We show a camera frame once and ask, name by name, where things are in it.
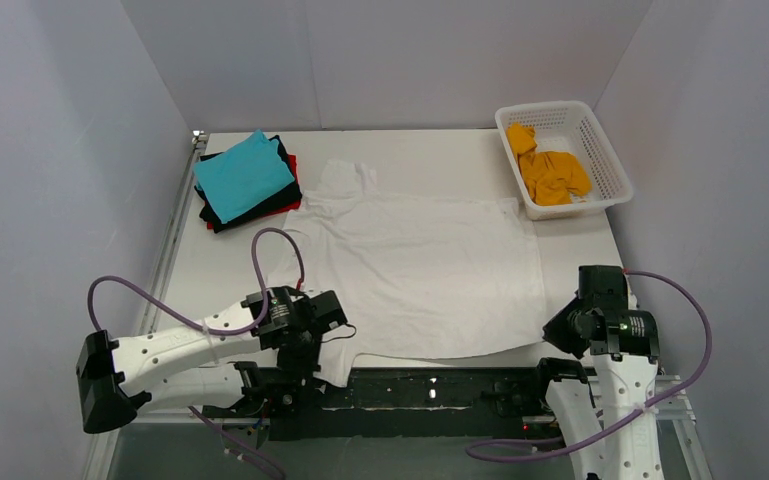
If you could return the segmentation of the white t-shirt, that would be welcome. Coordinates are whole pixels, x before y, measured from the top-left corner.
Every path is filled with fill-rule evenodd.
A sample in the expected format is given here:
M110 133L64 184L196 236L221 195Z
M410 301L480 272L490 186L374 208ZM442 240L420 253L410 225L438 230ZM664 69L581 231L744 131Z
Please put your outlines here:
M366 165L332 160L284 229L297 249L268 282L335 292L357 330L323 342L318 376L334 386L347 384L360 355L456 359L542 337L537 235L512 198L392 193Z

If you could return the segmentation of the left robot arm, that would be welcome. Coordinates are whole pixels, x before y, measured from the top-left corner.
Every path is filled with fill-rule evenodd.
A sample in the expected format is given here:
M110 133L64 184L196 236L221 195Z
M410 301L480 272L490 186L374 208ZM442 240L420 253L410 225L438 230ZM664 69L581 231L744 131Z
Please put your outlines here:
M76 366L82 428L122 428L139 414L204 406L243 417L293 413L321 371L327 333L348 320L337 295L282 286L254 293L196 328L84 341Z

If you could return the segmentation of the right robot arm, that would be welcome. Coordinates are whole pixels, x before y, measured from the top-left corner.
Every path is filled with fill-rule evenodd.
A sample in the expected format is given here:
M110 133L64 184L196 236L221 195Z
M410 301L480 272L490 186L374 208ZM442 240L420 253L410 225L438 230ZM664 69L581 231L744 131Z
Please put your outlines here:
M660 356L651 313L634 309L623 270L582 266L574 298L543 328L565 358L538 378L578 479L661 479L656 414Z

